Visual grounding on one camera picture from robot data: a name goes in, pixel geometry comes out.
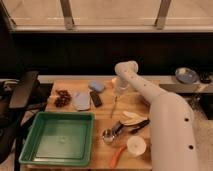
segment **small metal bowl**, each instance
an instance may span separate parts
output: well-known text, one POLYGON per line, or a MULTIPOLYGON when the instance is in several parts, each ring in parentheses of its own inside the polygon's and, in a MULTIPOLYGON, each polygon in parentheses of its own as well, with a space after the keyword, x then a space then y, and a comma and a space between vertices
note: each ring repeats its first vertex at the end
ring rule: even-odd
POLYGON ((198 81, 197 73, 194 70, 185 67, 176 69, 175 76, 178 81, 184 84, 192 84, 198 81))

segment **green plastic tray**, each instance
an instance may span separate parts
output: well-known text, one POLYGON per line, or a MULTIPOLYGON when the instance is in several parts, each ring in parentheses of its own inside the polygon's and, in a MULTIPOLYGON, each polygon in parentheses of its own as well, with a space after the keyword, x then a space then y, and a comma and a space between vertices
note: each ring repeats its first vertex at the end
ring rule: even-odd
POLYGON ((92 113, 39 112, 19 162, 33 165, 88 165, 93 124, 92 113))

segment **paper cup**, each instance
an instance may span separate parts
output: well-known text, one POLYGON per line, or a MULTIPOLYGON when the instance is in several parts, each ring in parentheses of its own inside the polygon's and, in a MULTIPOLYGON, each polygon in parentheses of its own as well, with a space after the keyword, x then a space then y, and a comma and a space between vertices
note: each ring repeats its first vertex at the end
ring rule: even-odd
POLYGON ((134 157, 137 157, 146 151, 146 143, 140 136, 132 136, 127 140, 127 149, 134 157))

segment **black chair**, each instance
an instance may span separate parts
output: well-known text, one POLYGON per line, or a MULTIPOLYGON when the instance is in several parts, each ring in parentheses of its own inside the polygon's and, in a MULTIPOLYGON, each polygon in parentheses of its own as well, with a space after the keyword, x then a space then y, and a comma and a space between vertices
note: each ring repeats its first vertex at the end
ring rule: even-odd
POLYGON ((2 86, 0 91, 0 164, 7 159, 15 142, 15 171, 20 170, 18 158, 35 115, 24 124, 21 124, 22 119, 26 111, 44 110, 46 106, 47 97, 41 91, 37 77, 37 71, 27 72, 12 90, 6 91, 2 86))

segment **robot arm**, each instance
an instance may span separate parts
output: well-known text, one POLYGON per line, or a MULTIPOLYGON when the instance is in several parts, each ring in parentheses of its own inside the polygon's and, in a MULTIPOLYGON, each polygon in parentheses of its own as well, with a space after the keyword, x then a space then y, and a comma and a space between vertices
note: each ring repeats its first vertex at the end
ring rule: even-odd
POLYGON ((154 85, 137 71, 135 61, 115 66, 120 83, 129 83, 150 103, 153 171, 198 171, 191 107, 181 96, 154 85))

